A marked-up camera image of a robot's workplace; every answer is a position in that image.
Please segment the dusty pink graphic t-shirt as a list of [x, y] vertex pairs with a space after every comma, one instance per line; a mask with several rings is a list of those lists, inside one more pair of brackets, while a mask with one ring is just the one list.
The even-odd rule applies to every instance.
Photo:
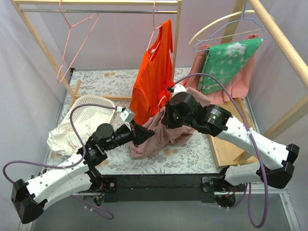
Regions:
[[162, 119], [166, 115], [166, 108], [158, 106], [158, 112], [142, 126], [148, 130], [153, 130], [154, 135], [139, 146], [129, 144], [130, 156], [134, 159], [153, 158], [166, 145], [182, 145], [194, 133], [194, 129], [188, 126], [168, 129], [162, 124]]

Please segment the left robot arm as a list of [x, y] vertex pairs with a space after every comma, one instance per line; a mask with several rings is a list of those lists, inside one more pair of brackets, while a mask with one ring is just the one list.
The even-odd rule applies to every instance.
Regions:
[[52, 204], [75, 193], [98, 192], [103, 186], [103, 178], [96, 166], [107, 159], [107, 151], [128, 142], [138, 146], [153, 135], [154, 131], [134, 121], [117, 130], [108, 123], [99, 125], [85, 148], [80, 148], [57, 169], [13, 183], [11, 200], [21, 222], [27, 224], [36, 220]]

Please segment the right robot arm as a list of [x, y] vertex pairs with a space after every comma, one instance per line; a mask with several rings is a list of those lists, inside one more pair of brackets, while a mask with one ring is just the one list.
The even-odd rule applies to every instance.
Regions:
[[249, 182], [263, 182], [283, 189], [294, 173], [294, 162], [299, 154], [295, 144], [278, 144], [245, 125], [229, 111], [218, 105], [201, 106], [186, 92], [180, 92], [166, 103], [162, 124], [167, 129], [191, 127], [202, 134], [225, 140], [241, 148], [258, 160], [251, 164], [224, 167], [211, 187], [229, 191], [234, 186]]

